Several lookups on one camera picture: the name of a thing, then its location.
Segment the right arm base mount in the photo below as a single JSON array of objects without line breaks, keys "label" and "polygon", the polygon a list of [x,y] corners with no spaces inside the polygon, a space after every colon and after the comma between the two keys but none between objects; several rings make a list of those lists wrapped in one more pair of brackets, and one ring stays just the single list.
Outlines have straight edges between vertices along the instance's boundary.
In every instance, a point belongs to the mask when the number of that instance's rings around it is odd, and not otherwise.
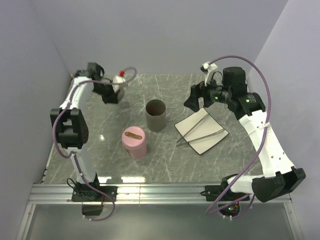
[{"label": "right arm base mount", "polygon": [[[205,197],[207,202],[214,202],[216,198],[220,195],[220,193],[224,190],[222,185],[205,185],[204,190],[200,192],[200,195]],[[242,192],[232,192],[228,190],[228,192],[220,199],[223,202],[232,202],[234,200],[238,200],[245,196],[245,193]],[[223,217],[236,217],[241,212],[241,206],[239,202],[233,203],[230,206],[227,206],[219,211]]]}]

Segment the pink lid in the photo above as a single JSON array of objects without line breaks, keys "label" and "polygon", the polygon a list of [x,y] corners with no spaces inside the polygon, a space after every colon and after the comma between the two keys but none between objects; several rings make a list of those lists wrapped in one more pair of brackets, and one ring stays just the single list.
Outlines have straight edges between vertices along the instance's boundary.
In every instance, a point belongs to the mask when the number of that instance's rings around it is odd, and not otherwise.
[{"label": "pink lid", "polygon": [[128,150],[136,150],[146,145],[145,131],[138,126],[130,126],[121,136],[123,146]]}]

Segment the white square plate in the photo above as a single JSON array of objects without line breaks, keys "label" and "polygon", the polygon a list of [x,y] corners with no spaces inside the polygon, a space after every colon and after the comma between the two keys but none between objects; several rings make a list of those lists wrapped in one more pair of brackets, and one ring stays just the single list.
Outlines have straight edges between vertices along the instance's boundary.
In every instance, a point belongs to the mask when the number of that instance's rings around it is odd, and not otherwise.
[{"label": "white square plate", "polygon": [[229,134],[203,107],[174,127],[181,135],[177,144],[189,145],[198,155],[210,150]]}]

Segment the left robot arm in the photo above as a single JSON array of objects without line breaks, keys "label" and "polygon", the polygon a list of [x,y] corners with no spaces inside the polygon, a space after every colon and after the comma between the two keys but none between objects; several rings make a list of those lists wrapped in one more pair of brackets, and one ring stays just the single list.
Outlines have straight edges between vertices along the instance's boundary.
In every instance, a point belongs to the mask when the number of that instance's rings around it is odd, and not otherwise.
[{"label": "left robot arm", "polygon": [[101,96],[104,104],[117,104],[120,101],[120,88],[116,81],[103,81],[105,71],[96,62],[90,62],[85,70],[78,70],[73,85],[65,101],[59,108],[50,111],[52,136],[57,151],[65,159],[71,159],[76,170],[76,181],[71,185],[79,200],[114,200],[115,191],[103,189],[98,175],[92,166],[86,144],[89,128],[82,113],[91,93]]}]

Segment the metal tongs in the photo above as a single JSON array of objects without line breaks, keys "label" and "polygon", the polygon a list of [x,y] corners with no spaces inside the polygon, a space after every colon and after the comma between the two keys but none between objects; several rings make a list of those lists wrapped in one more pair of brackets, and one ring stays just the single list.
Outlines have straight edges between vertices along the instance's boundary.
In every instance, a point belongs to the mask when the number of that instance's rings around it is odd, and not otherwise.
[{"label": "metal tongs", "polygon": [[174,126],[181,135],[176,141],[178,145],[205,140],[209,136],[225,132],[209,113],[194,113]]}]

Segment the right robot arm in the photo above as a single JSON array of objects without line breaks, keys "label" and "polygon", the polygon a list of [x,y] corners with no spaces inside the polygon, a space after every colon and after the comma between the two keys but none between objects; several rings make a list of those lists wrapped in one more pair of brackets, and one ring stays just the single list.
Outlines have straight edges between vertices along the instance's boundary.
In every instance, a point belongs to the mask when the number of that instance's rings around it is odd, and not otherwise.
[{"label": "right robot arm", "polygon": [[218,69],[214,63],[204,63],[200,69],[206,74],[205,80],[191,86],[184,106],[196,113],[200,110],[199,98],[206,108],[213,103],[226,104],[247,132],[263,172],[257,176],[240,172],[223,178],[216,200],[232,201],[236,196],[249,194],[265,203],[292,193],[306,178],[306,173],[295,167],[285,154],[263,100],[257,93],[248,91],[245,70],[237,66],[224,68],[219,85],[214,79]]}]

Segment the pink cylinder container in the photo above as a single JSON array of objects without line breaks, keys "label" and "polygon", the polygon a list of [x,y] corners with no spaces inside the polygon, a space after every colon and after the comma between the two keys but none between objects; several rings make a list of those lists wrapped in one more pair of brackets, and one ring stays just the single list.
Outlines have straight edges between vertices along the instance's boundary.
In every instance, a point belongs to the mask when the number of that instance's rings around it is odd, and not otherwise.
[{"label": "pink cylinder container", "polygon": [[140,145],[134,145],[134,146],[129,146],[129,145],[125,144],[124,148],[127,151],[130,158],[132,158],[134,160],[142,159],[147,155],[147,144],[146,143],[142,143]]}]

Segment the grey cylinder container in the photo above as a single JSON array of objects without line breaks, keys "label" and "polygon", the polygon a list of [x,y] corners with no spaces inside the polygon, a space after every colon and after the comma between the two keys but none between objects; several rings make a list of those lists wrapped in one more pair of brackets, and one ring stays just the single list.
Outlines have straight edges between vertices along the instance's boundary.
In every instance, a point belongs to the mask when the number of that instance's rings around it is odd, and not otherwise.
[{"label": "grey cylinder container", "polygon": [[152,132],[160,132],[166,126],[166,105],[162,100],[152,99],[145,106],[146,126]]}]

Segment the aluminium rail frame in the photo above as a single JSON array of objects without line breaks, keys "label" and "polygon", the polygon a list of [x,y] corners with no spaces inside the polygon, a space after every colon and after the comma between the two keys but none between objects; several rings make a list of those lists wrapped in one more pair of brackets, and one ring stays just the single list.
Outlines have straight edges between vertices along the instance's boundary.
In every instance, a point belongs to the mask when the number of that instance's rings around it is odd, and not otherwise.
[{"label": "aluminium rail frame", "polygon": [[[44,182],[33,186],[18,234],[20,240],[301,240],[289,195],[267,203],[242,202],[236,219],[206,215],[209,202],[201,195],[206,185],[238,173],[254,156],[245,130],[224,105],[209,112],[229,135],[199,155],[180,138],[175,124],[191,114],[183,103],[201,74],[143,74],[126,89],[119,104],[104,104],[91,93],[83,108],[89,127],[88,153],[102,184],[118,189],[116,204],[90,222],[82,204],[71,201],[67,178],[76,172],[68,159],[52,149]],[[146,127],[145,105],[159,99],[167,106],[166,128],[147,131],[147,156],[131,159],[121,143],[129,126]]]}]

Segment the grey lid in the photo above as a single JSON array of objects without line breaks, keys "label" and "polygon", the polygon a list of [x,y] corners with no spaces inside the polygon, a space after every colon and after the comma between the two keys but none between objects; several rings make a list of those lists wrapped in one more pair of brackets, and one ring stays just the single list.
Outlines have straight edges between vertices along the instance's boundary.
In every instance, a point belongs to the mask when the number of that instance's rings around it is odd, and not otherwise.
[{"label": "grey lid", "polygon": [[118,100],[118,102],[120,102],[123,99],[124,95],[125,95],[125,90],[124,90],[124,88],[121,87],[117,91],[117,100]]}]

